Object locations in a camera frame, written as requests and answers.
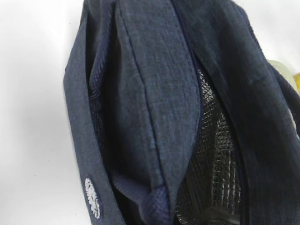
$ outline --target denim-textured fabric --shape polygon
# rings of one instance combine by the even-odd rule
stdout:
[[[86,192],[85,179],[91,179],[101,204],[105,206],[102,208],[103,215],[100,219],[96,219],[86,198],[91,222],[93,225],[124,225],[125,222],[102,163],[101,149],[91,119],[85,63],[87,16],[88,10],[84,7],[81,25],[66,67],[64,89],[67,109],[83,192]]]
[[[300,140],[285,97],[299,98],[283,94],[282,81],[237,5],[229,0],[175,2],[237,134],[245,169],[242,224],[299,224]]]
[[[120,70],[111,97],[119,170],[151,191],[165,185],[173,218],[199,127],[197,73],[171,2],[119,1],[116,28]]]

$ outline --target stitching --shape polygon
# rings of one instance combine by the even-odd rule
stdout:
[[[125,29],[125,32],[126,32],[126,36],[127,36],[127,38],[128,38],[129,44],[130,44],[130,48],[131,48],[131,52],[132,52],[132,55],[133,55],[133,58],[134,58],[134,62],[135,62],[136,69],[137,69],[137,71],[138,71],[138,74],[139,74],[139,76],[140,76],[140,79],[141,79],[142,84],[143,84],[143,87],[144,87],[144,94],[145,94],[145,99],[146,99],[146,106],[147,106],[147,111],[148,111],[148,114],[149,114],[149,120],[150,120],[151,130],[152,130],[153,139],[154,139],[154,146],[155,146],[155,150],[156,150],[156,153],[157,153],[159,170],[160,170],[160,172],[161,172],[161,175],[162,175],[163,180],[164,180],[164,183],[165,183],[165,177],[164,177],[164,173],[163,173],[163,170],[162,170],[162,163],[161,163],[161,160],[160,160],[160,155],[159,155],[158,146],[157,146],[157,136],[156,136],[156,133],[155,133],[155,130],[154,130],[153,117],[152,117],[152,115],[151,115],[150,106],[149,106],[149,102],[148,102],[148,98],[147,98],[146,85],[145,85],[144,79],[143,79],[143,77],[142,77],[140,67],[139,67],[139,65],[138,65],[138,63],[137,63],[136,55],[135,55],[135,52],[134,52],[134,49],[133,49],[133,45],[132,45],[131,38],[130,38],[130,36],[129,36],[129,32],[128,32],[127,27],[126,27],[126,25],[125,25],[125,20],[124,20],[123,13],[122,13],[122,10],[121,10],[120,2],[119,2],[119,13],[120,13],[120,17],[121,17],[121,19],[122,19],[122,23],[123,23],[123,25],[124,25],[124,29]]]
[[[82,19],[82,22],[81,23],[88,23],[88,16],[86,15],[83,19]],[[87,85],[87,90],[88,90],[88,88],[89,88],[89,83],[88,83],[88,81],[86,81],[86,85]],[[105,182],[107,182],[109,185],[111,185],[111,183],[110,183],[110,181],[109,181],[109,179],[108,179],[108,177],[107,176],[105,176]],[[109,194],[108,195],[110,195],[113,199],[114,199],[114,201],[112,202],[113,203],[113,205],[114,205],[114,207],[116,208],[116,210],[117,210],[117,213],[118,213],[118,215],[119,215],[119,217],[120,217],[120,221],[122,222],[122,224],[125,224],[125,221],[124,221],[124,218],[123,218],[123,216],[122,216],[122,214],[121,214],[121,212],[120,212],[120,209],[119,209],[119,207],[118,207],[118,205],[117,205],[117,203],[116,203],[116,201],[115,201],[115,195],[113,194],[113,191],[111,190],[111,191],[109,191]]]
[[[111,41],[111,40],[114,36],[114,34],[113,34],[114,31],[113,31],[113,27],[112,27],[114,17],[113,17],[113,13],[111,13],[110,11],[108,11],[107,13],[106,13],[107,15],[104,15],[103,17],[110,18],[110,20],[101,25],[101,26],[103,26],[103,29],[104,29],[103,31],[101,31],[99,33],[100,38],[102,40],[99,41],[98,46],[97,46],[97,53],[94,58],[94,63],[93,63],[92,70],[91,70],[91,77],[89,80],[89,85],[91,88],[91,95],[90,95],[91,99],[96,99],[101,94],[101,91],[100,91],[101,89],[99,87],[102,86],[103,76],[105,74],[105,70],[107,67],[107,58],[109,58],[110,51],[113,48],[113,41]],[[104,49],[102,49],[102,47],[103,47],[102,42],[107,43],[107,45],[104,47]]]

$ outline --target seam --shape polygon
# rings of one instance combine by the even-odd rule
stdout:
[[[201,79],[199,77],[199,70],[203,71],[203,68],[200,67],[199,65],[199,61],[196,60],[195,58],[195,52],[192,49],[191,43],[189,41],[189,35],[188,32],[186,30],[185,27],[185,21],[181,18],[181,12],[177,9],[176,4],[174,2],[174,0],[170,0],[171,5],[173,6],[173,9],[175,11],[175,15],[177,16],[178,22],[179,22],[179,30],[182,31],[183,34],[183,43],[185,42],[187,45],[187,57],[188,55],[190,55],[191,57],[191,61],[192,61],[192,65],[190,65],[190,61],[188,61],[188,65],[190,66],[190,72],[193,73],[193,69],[195,70],[195,75],[198,81],[198,88],[199,88],[199,101],[200,101],[200,113],[199,113],[199,118],[198,118],[198,128],[197,128],[197,133],[195,136],[195,143],[194,143],[194,147],[193,149],[195,149],[195,146],[197,145],[197,140],[200,138],[201,136],[201,128],[202,128],[202,118],[203,118],[203,112],[204,112],[204,106],[203,106],[203,89],[202,89],[202,82]]]
[[[81,24],[82,23],[88,23],[88,15],[86,15],[85,17],[83,17],[82,18],[82,21],[81,21]],[[87,95],[89,95],[89,91],[90,91],[90,89],[89,89],[89,81],[88,81],[88,79],[86,78],[86,91],[87,91]],[[91,120],[91,123],[92,123],[92,129],[93,129],[93,131],[95,131],[95,127],[94,127],[94,124],[93,124],[93,119],[92,119],[92,117],[93,117],[93,112],[91,112],[90,111],[90,99],[89,99],[89,96],[88,96],[88,104],[89,104],[89,115],[90,115],[90,120]],[[96,143],[97,143],[97,146],[98,146],[98,139],[97,139],[97,137],[96,137],[96,134],[94,134],[94,138],[95,138],[95,140],[96,140]],[[100,149],[99,149],[99,146],[98,146],[98,155],[99,155],[99,157],[102,159],[102,156],[101,156],[101,153],[100,153]],[[109,178],[108,178],[108,176],[107,176],[107,174],[105,175],[105,181],[109,184],[109,186],[111,186],[112,184],[111,184],[111,182],[109,181]],[[109,195],[111,196],[111,198],[114,200],[112,203],[113,203],[113,205],[114,205],[114,207],[115,207],[115,209],[117,210],[117,213],[118,213],[118,215],[119,215],[119,218],[120,218],[120,221],[121,221],[121,223],[122,224],[125,224],[125,221],[124,221],[124,218],[123,218],[123,216],[122,216],[122,214],[121,214],[121,212],[120,212],[120,209],[119,209],[119,207],[118,207],[118,205],[117,205],[117,203],[116,203],[116,197],[115,197],[115,195],[114,195],[114,193],[113,193],[113,191],[112,191],[112,189],[109,191]]]
[[[120,1],[119,1],[119,13],[120,13],[120,18],[122,20],[122,23],[124,25],[126,36],[128,38],[128,41],[129,41],[129,45],[130,45],[130,48],[131,48],[131,53],[132,53],[132,56],[134,58],[134,62],[135,62],[135,66],[136,66],[137,72],[138,72],[139,77],[140,77],[140,79],[142,81],[142,84],[143,84],[145,101],[146,101],[146,107],[147,107],[147,112],[149,114],[150,126],[151,126],[151,131],[152,131],[152,135],[153,135],[153,139],[154,139],[154,146],[155,146],[155,150],[156,150],[156,154],[157,154],[159,170],[160,170],[161,176],[163,178],[163,181],[165,183],[165,176],[164,176],[164,173],[163,173],[162,163],[161,163],[160,155],[159,155],[159,151],[158,151],[157,135],[156,135],[156,132],[155,132],[155,129],[154,129],[153,117],[152,117],[151,110],[150,110],[150,105],[149,105],[149,102],[148,102],[148,95],[147,95],[146,85],[145,85],[145,81],[144,81],[144,79],[142,77],[142,73],[141,73],[140,67],[139,67],[139,65],[137,63],[136,55],[135,55],[135,52],[134,52],[134,49],[133,49],[133,44],[132,44],[131,38],[129,36],[129,32],[128,32],[128,29],[126,27],[125,20],[124,20],[124,17],[123,17],[123,13],[122,13],[122,10],[121,10]]]
[[[180,20],[180,15],[179,15],[179,12],[176,10],[176,6],[175,6],[175,2],[173,0],[168,0],[167,1],[167,5],[169,7],[169,9],[172,11],[172,21],[176,27],[176,31],[179,35],[179,38],[180,38],[180,42],[182,44],[182,46],[184,47],[184,52],[185,52],[185,57],[187,59],[187,65],[188,65],[188,68],[189,68],[189,73],[191,75],[195,75],[196,76],[196,79],[197,79],[197,83],[198,83],[198,88],[199,88],[199,101],[200,101],[200,113],[198,115],[198,128],[197,128],[197,131],[196,131],[196,140],[195,140],[195,143],[193,145],[193,149],[195,148],[195,145],[197,143],[197,138],[200,137],[201,135],[201,127],[202,127],[202,113],[203,113],[203,93],[202,93],[202,85],[201,85],[201,81],[199,79],[199,75],[198,75],[198,72],[197,72],[197,69],[196,69],[196,62],[195,62],[195,58],[193,56],[193,52],[192,52],[192,49],[189,45],[189,42],[188,42],[188,38],[185,36],[186,35],[186,31],[184,30],[183,28],[183,24],[182,24],[182,21]]]
[[[110,52],[113,48],[114,43],[114,12],[107,12],[106,15],[104,15],[104,18],[108,17],[110,20],[108,22],[103,22],[101,26],[103,27],[103,30],[99,33],[100,40],[97,46],[97,53],[94,58],[94,63],[91,70],[91,75],[89,79],[89,87],[91,91],[90,98],[91,99],[97,99],[101,95],[101,89],[99,87],[102,86],[103,76],[105,75],[106,67],[108,60],[111,56]]]

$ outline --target black mesh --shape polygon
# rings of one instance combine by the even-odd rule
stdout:
[[[176,214],[182,225],[240,224],[240,182],[223,109],[205,76],[201,135],[179,189]]]

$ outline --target white background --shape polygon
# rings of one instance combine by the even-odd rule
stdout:
[[[300,1],[236,0],[268,59],[300,72]],[[0,224],[89,225],[62,79],[82,0],[0,0]]]

